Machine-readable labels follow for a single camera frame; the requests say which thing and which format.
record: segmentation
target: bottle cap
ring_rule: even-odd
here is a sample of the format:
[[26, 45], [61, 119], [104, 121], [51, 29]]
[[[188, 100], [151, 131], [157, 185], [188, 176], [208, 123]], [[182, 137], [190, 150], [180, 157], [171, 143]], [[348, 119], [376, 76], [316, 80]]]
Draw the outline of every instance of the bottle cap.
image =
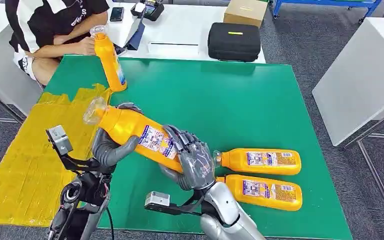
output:
[[90, 36], [94, 39], [101, 40], [104, 39], [107, 35], [107, 31], [105, 30], [105, 25], [97, 25], [90, 29]]
[[220, 167], [222, 165], [222, 153], [214, 150], [212, 152], [212, 160], [214, 161], [214, 167]]
[[90, 102], [89, 107], [83, 114], [85, 124], [97, 124], [101, 121], [108, 108], [108, 104], [103, 97], [97, 97]]

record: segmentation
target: humanoid robot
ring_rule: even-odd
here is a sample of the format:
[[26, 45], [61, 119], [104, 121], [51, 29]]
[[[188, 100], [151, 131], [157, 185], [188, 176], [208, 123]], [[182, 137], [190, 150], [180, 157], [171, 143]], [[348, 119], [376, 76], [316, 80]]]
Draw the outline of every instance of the humanoid robot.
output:
[[[133, 103], [122, 103], [118, 108], [142, 113]], [[173, 125], [163, 128], [174, 142], [183, 173], [163, 165], [160, 168], [180, 188], [193, 190], [193, 195], [177, 206], [170, 203], [170, 195], [152, 191], [146, 197], [145, 209], [171, 215], [197, 215], [202, 231], [210, 240], [265, 240], [227, 185], [215, 181], [214, 162], [207, 144]], [[62, 126], [50, 128], [46, 133], [65, 168], [76, 173], [76, 178], [61, 192], [60, 208], [49, 227], [48, 239], [88, 240], [105, 211], [113, 229], [108, 209], [112, 173], [117, 163], [134, 151], [139, 137], [131, 136], [120, 146], [99, 128], [92, 144], [94, 157], [84, 161], [68, 155], [73, 148]]]

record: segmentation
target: gray carpet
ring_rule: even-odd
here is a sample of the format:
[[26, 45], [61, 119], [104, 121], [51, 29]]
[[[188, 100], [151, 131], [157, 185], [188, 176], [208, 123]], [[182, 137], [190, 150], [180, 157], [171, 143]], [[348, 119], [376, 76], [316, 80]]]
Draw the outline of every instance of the gray carpet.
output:
[[[291, 64], [308, 113], [329, 168], [351, 233], [356, 240], [384, 240], [384, 201], [359, 149], [333, 147], [311, 90], [357, 30], [365, 10], [284, 4], [280, 18], [268, 11], [261, 27], [261, 42], [268, 63]], [[0, 159], [17, 132], [18, 125], [0, 123]], [[384, 139], [364, 141], [384, 181]], [[0, 240], [45, 239], [45, 228], [0, 226]], [[201, 235], [116, 231], [116, 239], [201, 240]], [[111, 239], [108, 230], [94, 233], [93, 239]]]

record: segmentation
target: yellow bottle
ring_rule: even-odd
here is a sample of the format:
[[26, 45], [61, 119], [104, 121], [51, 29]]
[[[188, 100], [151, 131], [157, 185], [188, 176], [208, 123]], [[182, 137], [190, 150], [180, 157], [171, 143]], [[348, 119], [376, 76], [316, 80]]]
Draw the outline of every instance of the yellow bottle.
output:
[[98, 25], [93, 27], [90, 30], [90, 35], [95, 39], [95, 53], [102, 63], [109, 88], [113, 92], [126, 90], [126, 78], [120, 66], [119, 58], [114, 50], [114, 45], [105, 33], [105, 26]]
[[226, 183], [238, 202], [286, 211], [297, 211], [303, 205], [301, 188], [292, 182], [238, 174], [215, 180]]
[[163, 126], [143, 114], [130, 109], [108, 106], [104, 98], [94, 99], [83, 115], [88, 124], [98, 123], [118, 144], [130, 136], [140, 137], [135, 151], [157, 163], [182, 173], [178, 153]]
[[214, 160], [219, 166], [244, 173], [295, 175], [301, 170], [300, 155], [293, 150], [235, 148], [214, 151]]

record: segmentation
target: green table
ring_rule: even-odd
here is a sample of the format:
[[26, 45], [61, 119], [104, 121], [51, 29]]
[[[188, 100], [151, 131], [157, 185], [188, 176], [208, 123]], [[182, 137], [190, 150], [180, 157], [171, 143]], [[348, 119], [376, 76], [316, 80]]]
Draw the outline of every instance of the green table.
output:
[[[290, 65], [121, 58], [128, 83], [111, 105], [131, 101], [146, 116], [194, 132], [210, 150], [277, 148], [299, 152], [302, 170], [294, 176], [249, 174], [301, 186], [299, 211], [242, 203], [265, 236], [352, 239], [318, 140]], [[108, 86], [100, 61], [63, 58], [46, 91], [68, 94], [92, 84]], [[232, 173], [217, 169], [217, 176]], [[182, 204], [192, 192], [165, 177], [157, 163], [133, 153], [118, 165], [109, 208], [116, 229], [202, 233], [199, 217], [172, 216], [144, 209], [150, 191]], [[107, 215], [99, 226], [109, 228]]]

